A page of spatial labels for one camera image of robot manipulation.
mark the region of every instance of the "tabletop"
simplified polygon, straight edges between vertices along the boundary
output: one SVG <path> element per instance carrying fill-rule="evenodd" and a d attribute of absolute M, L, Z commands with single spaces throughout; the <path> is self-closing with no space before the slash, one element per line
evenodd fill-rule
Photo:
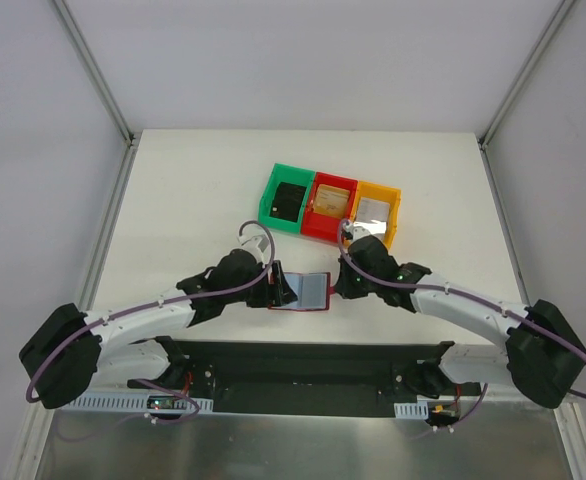
<path fill-rule="evenodd" d="M 402 190 L 391 254 L 471 290 L 519 301 L 515 274 L 480 150 L 464 133 L 145 130 L 97 290 L 95 308 L 154 298 L 237 247 L 257 218 L 274 163 Z M 331 273 L 338 249 L 273 231 L 285 271 Z M 324 312 L 228 306 L 175 338 L 324 343 L 458 343 L 486 340 L 443 320 L 370 296 L 332 296 Z"/>

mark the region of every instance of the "white wall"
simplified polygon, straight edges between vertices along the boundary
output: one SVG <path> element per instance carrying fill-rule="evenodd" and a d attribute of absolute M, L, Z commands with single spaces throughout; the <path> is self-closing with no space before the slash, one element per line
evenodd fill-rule
<path fill-rule="evenodd" d="M 145 127 L 482 133 L 559 0 L 69 0 Z"/>
<path fill-rule="evenodd" d="M 586 344 L 586 0 L 491 143 L 524 282 Z M 580 384 L 586 388 L 586 373 Z M 586 414 L 586 402 L 583 403 Z"/>
<path fill-rule="evenodd" d="M 0 475 L 25 407 L 18 351 L 75 298 L 123 153 L 47 2 L 0 2 Z"/>

